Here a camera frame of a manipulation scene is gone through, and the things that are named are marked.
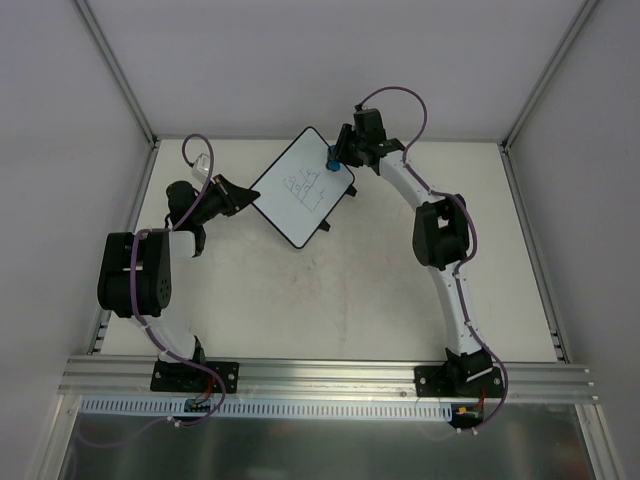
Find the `blue whiteboard eraser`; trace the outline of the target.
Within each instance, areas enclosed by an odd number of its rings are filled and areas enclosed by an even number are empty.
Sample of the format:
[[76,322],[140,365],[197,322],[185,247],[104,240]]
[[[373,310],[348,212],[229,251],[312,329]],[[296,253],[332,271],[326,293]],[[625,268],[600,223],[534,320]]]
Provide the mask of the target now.
[[341,169],[341,163],[337,159],[337,146],[331,145],[328,148],[326,169],[331,172],[337,172]]

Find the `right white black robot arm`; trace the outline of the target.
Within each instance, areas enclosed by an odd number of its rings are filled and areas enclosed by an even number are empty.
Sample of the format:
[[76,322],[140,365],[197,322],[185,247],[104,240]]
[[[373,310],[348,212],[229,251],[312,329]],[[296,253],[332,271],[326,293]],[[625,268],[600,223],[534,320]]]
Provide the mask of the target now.
[[408,148],[389,138],[379,110],[355,108],[354,123],[341,127],[329,163],[369,167],[389,182],[414,211],[412,248],[436,286],[447,334],[446,361],[425,380],[432,389],[458,396],[500,385],[468,300],[464,264],[470,253],[466,204],[459,195],[433,190],[407,162]]

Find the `small black-framed whiteboard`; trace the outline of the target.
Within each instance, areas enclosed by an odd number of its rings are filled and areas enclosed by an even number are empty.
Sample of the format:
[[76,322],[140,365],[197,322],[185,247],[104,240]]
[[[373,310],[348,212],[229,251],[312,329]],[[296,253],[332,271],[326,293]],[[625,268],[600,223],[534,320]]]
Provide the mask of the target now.
[[251,186],[259,193],[256,210],[296,249],[316,231],[329,230],[329,214],[357,193],[349,168],[327,168],[328,153],[327,141],[308,126]]

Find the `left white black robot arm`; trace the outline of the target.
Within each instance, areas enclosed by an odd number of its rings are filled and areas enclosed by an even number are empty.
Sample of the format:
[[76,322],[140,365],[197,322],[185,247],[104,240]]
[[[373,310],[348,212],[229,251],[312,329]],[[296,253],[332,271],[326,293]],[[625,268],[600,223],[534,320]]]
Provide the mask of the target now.
[[170,312],[172,268],[178,260],[202,255],[207,222],[239,213],[260,193],[216,175],[203,192],[181,180],[167,187],[166,196],[163,228],[107,236],[97,297],[102,309],[142,330],[156,347],[159,361],[176,364],[174,378],[185,389],[197,390],[208,381],[209,367],[197,336]]

